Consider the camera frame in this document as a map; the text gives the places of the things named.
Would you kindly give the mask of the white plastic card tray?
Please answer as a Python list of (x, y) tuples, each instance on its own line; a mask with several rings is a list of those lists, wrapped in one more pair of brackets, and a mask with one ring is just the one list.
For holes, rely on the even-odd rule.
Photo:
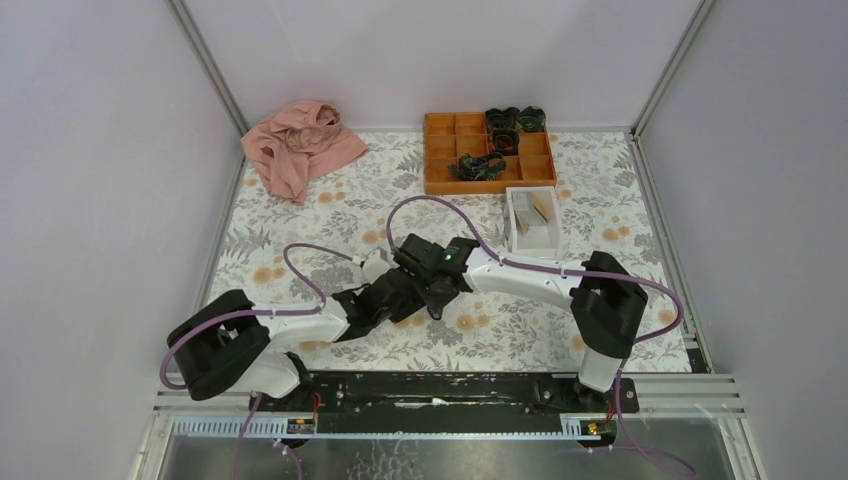
[(556, 192), (551, 186), (506, 189), (504, 243), (510, 253), (558, 258), (562, 254), (562, 224)]

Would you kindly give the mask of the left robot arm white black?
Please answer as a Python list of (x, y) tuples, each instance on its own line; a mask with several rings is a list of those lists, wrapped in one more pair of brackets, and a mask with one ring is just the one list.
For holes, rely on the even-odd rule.
[(253, 390), (296, 411), (309, 401), (308, 373), (293, 356), (274, 360), (265, 355), (268, 347), (359, 339), (382, 322), (401, 322), (425, 305), (411, 276), (399, 268), (372, 283), (333, 293), (323, 304), (278, 310), (257, 309), (243, 290), (229, 290), (168, 335), (164, 362), (176, 364), (183, 381), (163, 383), (187, 390), (195, 401)]

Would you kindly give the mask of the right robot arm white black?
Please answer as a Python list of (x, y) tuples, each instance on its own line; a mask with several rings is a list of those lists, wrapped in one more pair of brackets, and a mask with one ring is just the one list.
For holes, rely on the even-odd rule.
[(570, 311), (586, 345), (573, 386), (575, 402), (597, 412), (612, 400), (615, 377), (632, 353), (648, 295), (611, 255), (595, 251), (571, 265), (494, 255), (485, 244), (462, 237), (442, 247), (415, 234), (392, 253), (433, 311), (461, 293), (504, 293)]

